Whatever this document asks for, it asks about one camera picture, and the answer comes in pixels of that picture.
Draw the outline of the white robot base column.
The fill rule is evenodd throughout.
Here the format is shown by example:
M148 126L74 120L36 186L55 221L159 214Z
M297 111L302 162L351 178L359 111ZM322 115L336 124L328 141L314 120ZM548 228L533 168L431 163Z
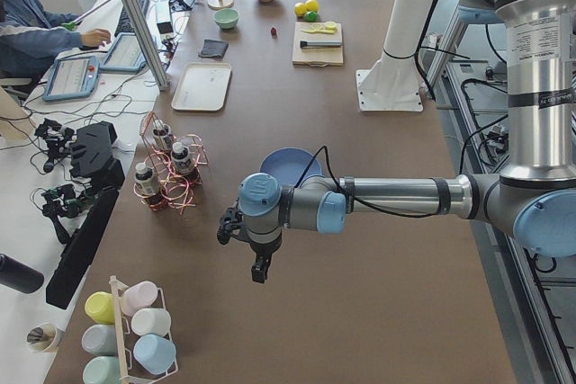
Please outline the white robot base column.
M394 0L382 55L370 69L356 71L363 112L421 112L418 52L436 0Z

